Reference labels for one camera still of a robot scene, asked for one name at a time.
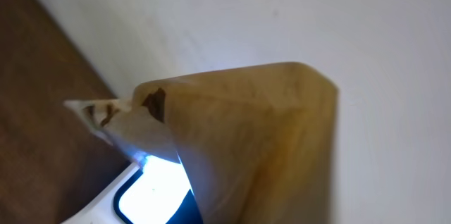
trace brown paper bag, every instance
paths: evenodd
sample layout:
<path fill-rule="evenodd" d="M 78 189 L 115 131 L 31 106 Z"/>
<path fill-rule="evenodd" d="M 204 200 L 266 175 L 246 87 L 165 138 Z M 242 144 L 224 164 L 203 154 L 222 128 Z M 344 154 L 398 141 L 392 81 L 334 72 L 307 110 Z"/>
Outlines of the brown paper bag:
<path fill-rule="evenodd" d="M 325 223 L 337 93 L 309 66 L 275 63 L 67 105 L 133 160 L 181 162 L 204 223 Z"/>

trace bright light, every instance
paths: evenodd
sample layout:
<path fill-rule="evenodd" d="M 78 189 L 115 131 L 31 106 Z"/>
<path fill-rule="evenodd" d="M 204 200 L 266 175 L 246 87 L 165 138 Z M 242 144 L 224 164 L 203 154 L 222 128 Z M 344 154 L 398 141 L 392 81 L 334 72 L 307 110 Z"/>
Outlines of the bright light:
<path fill-rule="evenodd" d="M 119 209 L 134 224 L 164 224 L 182 204 L 190 182 L 181 164 L 148 156 L 144 173 L 119 199 Z"/>

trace dark brown panel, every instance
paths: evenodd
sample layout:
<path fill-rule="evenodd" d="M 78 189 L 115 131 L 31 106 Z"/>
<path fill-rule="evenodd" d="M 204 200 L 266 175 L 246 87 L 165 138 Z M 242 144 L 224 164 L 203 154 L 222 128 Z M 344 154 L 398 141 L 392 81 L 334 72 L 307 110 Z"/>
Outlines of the dark brown panel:
<path fill-rule="evenodd" d="M 0 0 L 0 223 L 59 223 L 126 167 L 62 106 L 111 97 L 35 0 Z"/>

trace illuminated screen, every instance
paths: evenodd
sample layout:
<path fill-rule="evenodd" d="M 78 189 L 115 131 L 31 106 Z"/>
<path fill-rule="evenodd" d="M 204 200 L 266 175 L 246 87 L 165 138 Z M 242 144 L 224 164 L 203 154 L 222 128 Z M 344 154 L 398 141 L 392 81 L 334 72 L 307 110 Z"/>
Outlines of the illuminated screen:
<path fill-rule="evenodd" d="M 115 210 L 126 223 L 202 223 L 181 164 L 148 156 L 142 172 L 123 187 Z"/>

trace brown paper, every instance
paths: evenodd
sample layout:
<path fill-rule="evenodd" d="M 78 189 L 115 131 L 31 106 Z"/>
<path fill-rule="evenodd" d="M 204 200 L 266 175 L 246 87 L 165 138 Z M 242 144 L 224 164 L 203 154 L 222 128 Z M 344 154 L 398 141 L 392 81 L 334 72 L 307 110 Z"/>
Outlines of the brown paper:
<path fill-rule="evenodd" d="M 136 161 L 183 164 L 204 223 L 325 223 L 337 89 L 300 63 L 141 84 L 130 101 L 68 102 Z"/>

